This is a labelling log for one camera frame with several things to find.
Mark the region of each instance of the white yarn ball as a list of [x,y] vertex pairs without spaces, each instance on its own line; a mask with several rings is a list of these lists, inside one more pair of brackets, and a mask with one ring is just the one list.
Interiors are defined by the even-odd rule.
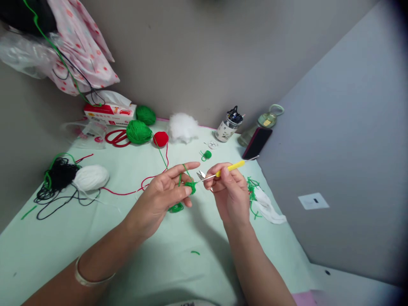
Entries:
[[198,138],[198,122],[185,113],[171,115],[169,121],[169,135],[173,142],[189,143]]
[[108,170],[100,165],[93,165],[79,169],[73,183],[80,191],[90,191],[104,187],[108,181]]

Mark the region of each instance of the light green tablecloth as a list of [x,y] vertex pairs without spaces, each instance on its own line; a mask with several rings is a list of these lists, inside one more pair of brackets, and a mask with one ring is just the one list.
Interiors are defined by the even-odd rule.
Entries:
[[[166,122],[157,122],[153,132],[166,130]],[[200,161],[199,151],[208,150],[214,140],[212,131],[200,128],[199,139],[189,144],[169,144],[170,165]],[[234,135],[227,143],[212,150],[212,158],[202,162],[204,173],[216,163],[236,163],[243,148]],[[142,180],[161,173],[164,163],[152,144],[115,148],[107,144],[104,150],[71,148],[82,166],[100,164],[110,173],[106,185],[117,193],[140,188]],[[281,212],[256,161],[248,162],[240,171],[261,184],[277,212]],[[191,176],[198,180],[196,171]],[[64,195],[70,196],[69,187]],[[24,220],[21,217],[33,206],[35,194],[11,221],[0,236],[0,300],[2,305],[20,305],[43,284],[66,267],[77,256],[116,226],[131,209],[135,194],[118,196],[102,190],[100,199],[108,205],[94,202],[82,207],[77,200],[39,221],[37,207]],[[193,208],[166,216],[157,233],[146,241],[133,259],[112,281],[103,299],[106,305],[164,305],[178,300],[201,298],[221,305],[236,305],[242,293],[232,262],[227,236],[222,226],[211,192],[197,185],[191,196]],[[54,202],[54,210],[62,202]],[[309,261],[288,223],[274,225],[265,218],[251,223],[265,253],[276,266],[291,293],[315,288],[309,273]]]

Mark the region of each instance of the gray wall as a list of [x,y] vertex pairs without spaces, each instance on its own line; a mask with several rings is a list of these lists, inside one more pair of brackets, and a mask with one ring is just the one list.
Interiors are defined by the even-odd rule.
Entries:
[[158,116],[244,125],[277,102],[376,0],[83,0],[116,60],[112,86]]
[[1,233],[41,184],[53,157],[69,148],[59,126],[81,118],[83,102],[1,61],[0,80]]
[[[280,101],[259,163],[313,263],[400,284],[408,204],[407,48],[384,2]],[[320,192],[330,208],[304,210]]]

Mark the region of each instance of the pink cloth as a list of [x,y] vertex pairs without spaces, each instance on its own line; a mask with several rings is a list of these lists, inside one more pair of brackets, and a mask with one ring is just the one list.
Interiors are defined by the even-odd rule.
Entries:
[[[48,0],[63,44],[59,50],[82,72],[94,88],[105,88],[120,80],[108,61],[114,62],[98,26],[78,0]],[[57,87],[70,95],[79,94],[67,69],[55,52],[52,69],[43,71]],[[65,60],[81,92],[90,91],[84,77]]]
[[292,294],[297,306],[316,306],[315,298],[311,291]]

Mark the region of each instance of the smartphone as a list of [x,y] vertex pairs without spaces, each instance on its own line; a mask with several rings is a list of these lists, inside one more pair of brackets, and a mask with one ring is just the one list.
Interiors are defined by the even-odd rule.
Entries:
[[271,134],[271,129],[258,127],[254,133],[254,136],[252,136],[251,141],[249,142],[249,145],[242,156],[242,159],[251,159],[259,155]]

